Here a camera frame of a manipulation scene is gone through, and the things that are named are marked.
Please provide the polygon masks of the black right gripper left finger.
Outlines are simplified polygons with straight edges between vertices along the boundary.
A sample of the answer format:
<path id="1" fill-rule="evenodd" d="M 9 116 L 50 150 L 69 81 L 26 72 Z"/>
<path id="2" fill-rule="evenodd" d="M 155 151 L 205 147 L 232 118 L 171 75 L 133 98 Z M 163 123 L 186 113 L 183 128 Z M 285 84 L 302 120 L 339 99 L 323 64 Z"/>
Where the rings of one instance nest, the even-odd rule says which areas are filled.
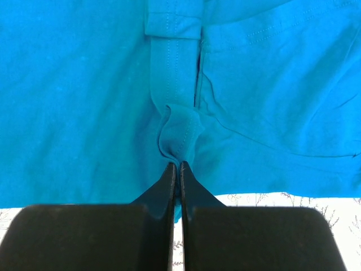
<path id="1" fill-rule="evenodd" d="M 1 269 L 171 270 L 176 179 L 170 163 L 129 204 L 22 209 L 1 243 Z"/>

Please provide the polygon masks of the floral patterned table mat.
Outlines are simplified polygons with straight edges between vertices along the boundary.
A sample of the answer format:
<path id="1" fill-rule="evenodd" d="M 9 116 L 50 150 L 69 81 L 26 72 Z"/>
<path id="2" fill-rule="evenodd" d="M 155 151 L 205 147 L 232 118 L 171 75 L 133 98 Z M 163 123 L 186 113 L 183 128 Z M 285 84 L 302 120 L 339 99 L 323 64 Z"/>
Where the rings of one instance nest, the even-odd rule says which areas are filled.
<path id="1" fill-rule="evenodd" d="M 347 270 L 360 270 L 360 199 L 307 198 L 287 193 L 227 194 L 217 197 L 227 206 L 309 207 L 329 224 Z"/>

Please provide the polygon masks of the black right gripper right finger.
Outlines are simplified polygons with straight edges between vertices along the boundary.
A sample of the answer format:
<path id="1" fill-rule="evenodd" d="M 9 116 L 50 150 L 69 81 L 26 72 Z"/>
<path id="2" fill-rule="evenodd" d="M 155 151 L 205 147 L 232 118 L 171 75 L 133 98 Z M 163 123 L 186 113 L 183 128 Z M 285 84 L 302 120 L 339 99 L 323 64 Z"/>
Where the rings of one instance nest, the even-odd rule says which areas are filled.
<path id="1" fill-rule="evenodd" d="M 327 221 L 305 207 L 228 207 L 180 165 L 185 270 L 342 271 Z"/>

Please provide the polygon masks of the blue t shirt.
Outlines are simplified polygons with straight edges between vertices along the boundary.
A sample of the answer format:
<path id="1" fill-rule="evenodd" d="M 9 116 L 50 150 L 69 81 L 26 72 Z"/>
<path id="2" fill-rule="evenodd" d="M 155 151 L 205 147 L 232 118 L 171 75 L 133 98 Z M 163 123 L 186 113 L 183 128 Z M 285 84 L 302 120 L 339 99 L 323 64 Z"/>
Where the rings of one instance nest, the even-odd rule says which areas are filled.
<path id="1" fill-rule="evenodd" d="M 2 1 L 1 207 L 360 195 L 359 1 Z"/>

